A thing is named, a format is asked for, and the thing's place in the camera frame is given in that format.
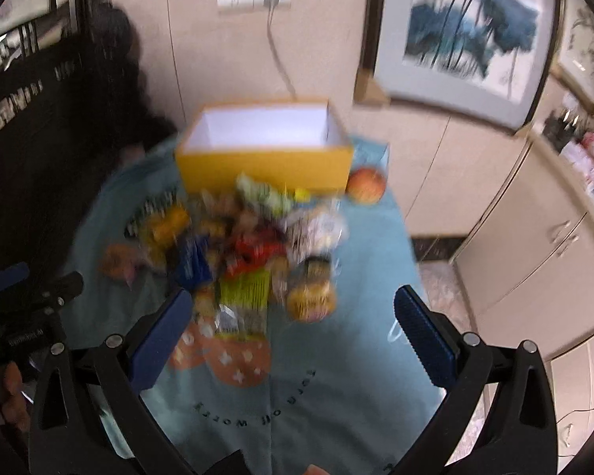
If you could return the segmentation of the person's left hand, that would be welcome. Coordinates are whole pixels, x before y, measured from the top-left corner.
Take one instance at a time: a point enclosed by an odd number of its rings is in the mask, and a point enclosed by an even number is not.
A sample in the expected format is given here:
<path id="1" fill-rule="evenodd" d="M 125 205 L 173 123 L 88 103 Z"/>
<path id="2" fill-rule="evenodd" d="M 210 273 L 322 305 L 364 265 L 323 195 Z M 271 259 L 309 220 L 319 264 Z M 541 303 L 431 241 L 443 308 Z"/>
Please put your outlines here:
<path id="1" fill-rule="evenodd" d="M 3 382 L 8 393 L 2 407 L 6 422 L 14 425 L 20 432 L 27 433 L 30 431 L 30 413 L 27 410 L 27 400 L 22 395 L 21 372 L 15 363 L 6 366 Z"/>

